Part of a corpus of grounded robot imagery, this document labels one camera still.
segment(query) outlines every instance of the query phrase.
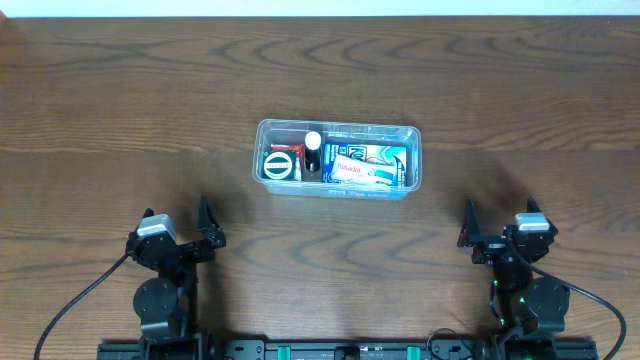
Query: white bottle cap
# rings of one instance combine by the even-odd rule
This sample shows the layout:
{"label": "white bottle cap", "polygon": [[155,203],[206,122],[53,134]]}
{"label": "white bottle cap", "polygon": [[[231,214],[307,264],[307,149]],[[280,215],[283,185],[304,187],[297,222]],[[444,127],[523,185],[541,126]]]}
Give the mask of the white bottle cap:
{"label": "white bottle cap", "polygon": [[307,136],[304,137],[304,146],[309,150],[318,150],[321,142],[320,134],[315,131],[309,131]]}

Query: wooden table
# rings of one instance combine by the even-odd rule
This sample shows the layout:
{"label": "wooden table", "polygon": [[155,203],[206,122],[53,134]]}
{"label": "wooden table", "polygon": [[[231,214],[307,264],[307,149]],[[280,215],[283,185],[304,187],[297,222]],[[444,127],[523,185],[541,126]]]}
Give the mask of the wooden table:
{"label": "wooden table", "polygon": [[[540,267],[627,318],[640,357],[637,18],[9,19],[0,34],[0,357],[27,359],[108,269],[146,207],[228,246],[201,265],[200,322],[281,338],[499,328],[491,271],[457,249],[464,200],[499,232],[529,194],[560,230]],[[407,200],[272,196],[251,177],[264,118],[413,125]],[[43,359],[137,339],[126,262],[56,326]],[[604,356],[618,322],[571,296]]]}

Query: plastic container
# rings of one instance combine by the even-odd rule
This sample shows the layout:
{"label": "plastic container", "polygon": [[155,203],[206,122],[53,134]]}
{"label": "plastic container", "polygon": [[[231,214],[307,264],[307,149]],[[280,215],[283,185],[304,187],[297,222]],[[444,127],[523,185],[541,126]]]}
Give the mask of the plastic container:
{"label": "plastic container", "polygon": [[[262,177],[263,153],[271,144],[304,144],[309,131],[317,131],[322,144],[344,142],[364,145],[403,146],[407,149],[406,186],[368,186],[322,182],[322,170],[309,173],[302,166],[303,180],[286,181]],[[273,194],[404,199],[422,182],[422,146],[420,131],[413,126],[370,125],[324,121],[266,119],[258,125],[253,153],[253,178]]]}

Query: green strip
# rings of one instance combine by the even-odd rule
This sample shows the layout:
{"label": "green strip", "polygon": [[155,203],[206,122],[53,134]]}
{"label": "green strip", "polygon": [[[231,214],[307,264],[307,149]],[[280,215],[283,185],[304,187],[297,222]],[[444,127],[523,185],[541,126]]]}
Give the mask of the green strip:
{"label": "green strip", "polygon": [[278,360],[291,360],[291,348],[288,346],[279,346]]}
{"label": "green strip", "polygon": [[407,347],[407,360],[420,360],[420,348],[417,346]]}

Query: white wall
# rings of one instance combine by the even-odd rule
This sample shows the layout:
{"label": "white wall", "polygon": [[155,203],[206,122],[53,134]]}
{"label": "white wall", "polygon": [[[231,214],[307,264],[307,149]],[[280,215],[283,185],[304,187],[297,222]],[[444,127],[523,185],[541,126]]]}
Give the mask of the white wall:
{"label": "white wall", "polygon": [[640,15],[640,0],[0,0],[8,17]]}

